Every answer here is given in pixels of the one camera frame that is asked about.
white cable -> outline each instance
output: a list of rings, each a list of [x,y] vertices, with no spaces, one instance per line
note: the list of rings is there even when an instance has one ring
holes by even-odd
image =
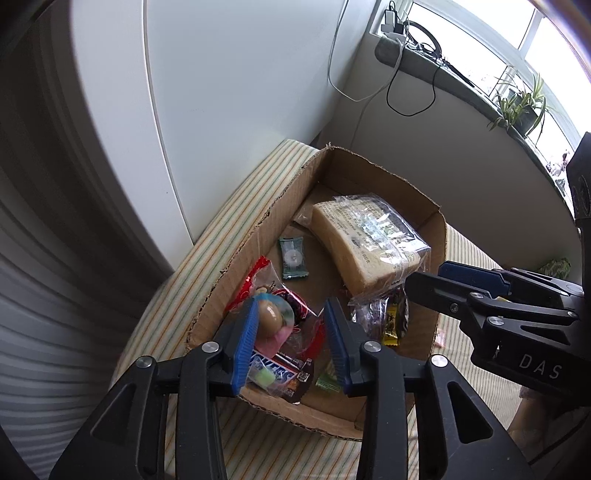
[[[345,0],[345,6],[343,7],[343,11],[340,14],[339,17],[339,21],[336,24],[336,29],[335,29],[335,36],[333,37],[333,42],[332,42],[332,46],[330,47],[330,55],[329,55],[329,72],[328,72],[328,78],[329,78],[329,83],[331,85],[332,88],[334,88],[337,92],[339,92],[342,96],[344,96],[345,98],[348,98],[349,100],[351,100],[352,102],[355,103],[359,103],[359,102],[363,102],[364,100],[367,100],[368,98],[373,98],[374,96],[376,96],[379,92],[381,92],[382,90],[384,90],[388,84],[390,82],[386,82],[386,84],[384,84],[384,86],[380,87],[380,89],[375,92],[372,93],[371,95],[368,95],[367,97],[363,97],[360,98],[359,100],[355,100],[354,98],[351,98],[349,95],[347,95],[345,92],[342,92],[341,90],[339,90],[339,88],[337,86],[335,86],[334,83],[332,83],[332,80],[330,79],[330,67],[332,65],[332,57],[333,57],[333,53],[335,52],[335,45],[336,45],[336,37],[339,35],[339,29],[340,29],[340,24],[343,21],[343,17],[345,16],[345,12],[347,11],[347,7],[349,6],[349,0]]]
[[[363,116],[365,114],[365,110],[367,109],[367,107],[369,106],[371,101],[375,97],[377,97],[378,94],[381,91],[383,91],[388,85],[390,85],[390,82],[392,82],[394,80],[394,77],[396,76],[396,72],[400,68],[400,62],[402,61],[402,53],[404,52],[408,38],[404,41],[404,45],[397,38],[395,39],[395,41],[398,42],[398,48],[399,48],[400,53],[398,55],[398,58],[396,59],[396,63],[394,64],[394,74],[392,74],[392,77],[390,78],[390,80],[388,82],[386,82],[386,84],[384,84],[383,87],[380,88],[380,90],[375,92],[373,95],[370,95],[371,98],[369,98],[368,102],[361,109],[361,114],[359,115],[359,119],[357,120],[357,125],[355,125],[355,130],[353,131],[353,136],[351,137],[351,143],[349,144],[349,150],[351,150],[351,151],[353,151],[353,143],[355,142],[355,138],[357,137],[357,131],[359,130],[359,126],[361,125],[361,120],[363,119]]]

potted plant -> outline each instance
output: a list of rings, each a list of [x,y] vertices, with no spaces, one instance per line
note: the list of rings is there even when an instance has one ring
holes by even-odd
[[[501,115],[491,122],[490,130],[495,127],[514,127],[522,137],[527,137],[543,120],[546,107],[546,97],[542,93],[544,80],[539,73],[534,76],[534,88],[531,92],[520,90],[514,81],[499,82],[499,85],[508,85],[509,95],[503,98],[497,94],[496,101]]]

window sill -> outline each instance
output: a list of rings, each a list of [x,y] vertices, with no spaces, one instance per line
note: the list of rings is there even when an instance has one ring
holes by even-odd
[[[394,40],[390,40],[385,36],[379,35],[380,40],[375,47],[375,57],[384,65],[394,67],[398,55],[400,54],[400,48],[398,43]],[[412,51],[408,48],[404,50],[404,56],[400,62],[400,71],[415,78],[418,78],[424,82],[431,83],[433,74],[437,65],[427,57]],[[496,106],[478,90],[469,86],[462,79],[457,77],[453,72],[447,70],[445,67],[441,67],[440,71],[437,72],[434,80],[435,87],[450,93],[451,95],[459,98],[460,100],[468,103],[474,107],[478,112],[488,118],[490,121],[494,121],[498,116],[499,112]],[[573,209],[569,205],[569,201],[562,195],[562,192],[556,185],[553,177],[546,170],[544,166],[544,160],[541,155],[534,149],[535,147],[531,141],[524,139],[513,127],[511,127],[507,134],[515,140],[521,148],[525,151],[527,156],[535,164],[535,166],[542,172],[547,180],[554,187],[556,194],[563,200],[564,206],[570,212],[573,217]]]

blue gripper pad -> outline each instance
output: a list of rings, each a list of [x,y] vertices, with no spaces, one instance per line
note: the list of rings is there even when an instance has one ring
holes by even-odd
[[[339,385],[345,395],[358,396],[363,383],[359,347],[369,338],[361,325],[345,318],[338,299],[334,297],[324,304],[324,324]]]
[[[444,262],[439,267],[437,274],[448,280],[488,290],[492,299],[508,296],[511,289],[511,284],[504,280],[499,272],[461,263]]]
[[[238,329],[239,337],[231,351],[225,351],[232,357],[233,371],[230,387],[234,395],[238,395],[240,389],[246,384],[249,364],[252,356],[252,348],[255,345],[256,330],[258,329],[258,302],[247,300],[242,307],[240,317],[234,324],[234,329]]]

striped cushion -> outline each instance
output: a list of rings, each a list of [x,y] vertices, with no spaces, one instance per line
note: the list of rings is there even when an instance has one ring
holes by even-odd
[[[178,270],[154,295],[119,360],[113,381],[141,355],[165,360],[185,353],[187,330],[220,278],[220,271],[227,267],[247,233],[316,151],[294,140],[285,140],[234,192]],[[447,235],[448,260],[497,267],[453,228],[448,227]],[[439,328],[446,331],[446,346],[440,352],[452,360],[507,426],[517,409],[518,387],[469,362],[471,344],[460,333],[457,320],[440,316]],[[355,478],[360,443],[308,432],[239,400],[222,399],[218,406],[230,480]],[[171,474],[174,474],[175,416],[173,397],[168,409],[165,452],[165,465]],[[413,436],[416,437],[414,410],[409,415],[410,477],[418,475],[417,443]]]

